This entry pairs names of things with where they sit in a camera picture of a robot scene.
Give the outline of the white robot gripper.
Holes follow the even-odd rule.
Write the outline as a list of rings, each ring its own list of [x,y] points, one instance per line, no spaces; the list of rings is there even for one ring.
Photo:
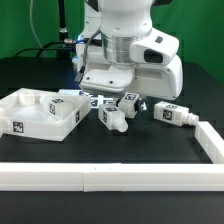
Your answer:
[[[167,65],[138,64],[135,68],[120,69],[113,65],[108,70],[92,69],[80,83],[85,91],[103,95],[121,95],[124,92],[142,96],[174,100],[182,90],[183,70],[178,56]],[[147,109],[145,100],[138,98],[134,104],[137,112]]]

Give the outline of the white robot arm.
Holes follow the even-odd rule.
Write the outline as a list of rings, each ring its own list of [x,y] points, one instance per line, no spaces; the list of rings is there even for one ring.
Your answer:
[[[80,87],[112,97],[126,92],[176,99],[183,86],[179,40],[155,29],[150,9],[162,0],[84,0],[76,45]]]

